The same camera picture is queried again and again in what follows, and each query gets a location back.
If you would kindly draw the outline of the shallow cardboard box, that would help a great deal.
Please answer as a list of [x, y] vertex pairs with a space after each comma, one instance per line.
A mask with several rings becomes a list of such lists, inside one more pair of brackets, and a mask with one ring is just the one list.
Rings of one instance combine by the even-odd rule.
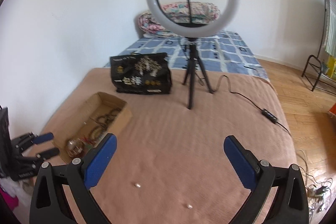
[[66, 143], [71, 139], [86, 138], [97, 147], [107, 133], [118, 135], [132, 117], [126, 101], [112, 94], [98, 92], [84, 101], [53, 130], [54, 145], [60, 150], [61, 159], [69, 163]]

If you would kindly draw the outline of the black plum snack bag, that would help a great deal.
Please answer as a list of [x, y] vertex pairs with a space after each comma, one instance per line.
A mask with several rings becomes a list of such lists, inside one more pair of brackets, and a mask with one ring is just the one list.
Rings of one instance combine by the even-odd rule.
[[170, 94], [172, 87], [166, 53], [111, 57], [110, 76], [119, 93]]

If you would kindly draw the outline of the black tripod stand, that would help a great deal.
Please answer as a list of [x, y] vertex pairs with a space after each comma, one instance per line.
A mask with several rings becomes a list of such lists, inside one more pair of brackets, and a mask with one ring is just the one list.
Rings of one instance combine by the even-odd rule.
[[197, 73], [196, 73], [197, 65], [201, 69], [208, 92], [210, 94], [213, 94], [214, 90], [211, 87], [203, 61], [201, 60], [201, 57], [199, 56], [197, 39], [187, 38], [187, 48], [189, 49], [189, 57], [188, 57], [188, 62], [187, 62], [185, 78], [183, 80], [183, 85], [186, 85], [187, 80], [189, 80], [189, 101], [188, 101], [187, 108], [191, 110], [194, 106], [194, 90], [195, 90], [195, 80], [197, 77]]

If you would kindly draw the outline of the black clothes rack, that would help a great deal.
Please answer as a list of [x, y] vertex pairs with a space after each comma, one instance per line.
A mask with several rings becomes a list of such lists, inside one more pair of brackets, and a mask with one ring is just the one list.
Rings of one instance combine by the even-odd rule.
[[[324, 18], [323, 29], [325, 20], [325, 0], [324, 0]], [[305, 67], [301, 74], [302, 78], [305, 78], [310, 85], [310, 91], [321, 90], [330, 94], [335, 94], [335, 75], [333, 78], [327, 76], [327, 60], [329, 54], [323, 47], [323, 32], [321, 42], [316, 55], [310, 55], [307, 58]]]

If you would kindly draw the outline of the yellow green box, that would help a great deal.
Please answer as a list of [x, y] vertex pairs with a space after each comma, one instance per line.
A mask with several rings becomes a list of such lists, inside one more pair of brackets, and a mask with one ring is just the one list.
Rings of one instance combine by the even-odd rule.
[[327, 76], [333, 78], [336, 70], [336, 58], [333, 56], [329, 56], [326, 66], [327, 66]]

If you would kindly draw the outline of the folded floral quilt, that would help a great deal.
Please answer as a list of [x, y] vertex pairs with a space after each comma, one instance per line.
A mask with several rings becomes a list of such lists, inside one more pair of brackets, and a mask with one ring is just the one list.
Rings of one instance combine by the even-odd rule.
[[[189, 23], [189, 5], [187, 2], [174, 2], [162, 6], [165, 15], [175, 23]], [[221, 14], [219, 8], [208, 2], [191, 2], [191, 18], [196, 24], [209, 24], [217, 20]], [[169, 38], [178, 37], [159, 24], [150, 11], [142, 13], [138, 18], [138, 27], [146, 37]]]

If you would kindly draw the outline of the striped white towel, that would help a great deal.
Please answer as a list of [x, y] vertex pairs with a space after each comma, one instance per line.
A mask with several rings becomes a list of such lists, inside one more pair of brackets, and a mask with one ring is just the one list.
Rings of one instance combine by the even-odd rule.
[[335, 0], [325, 0], [325, 20], [323, 29], [323, 47], [335, 57]]

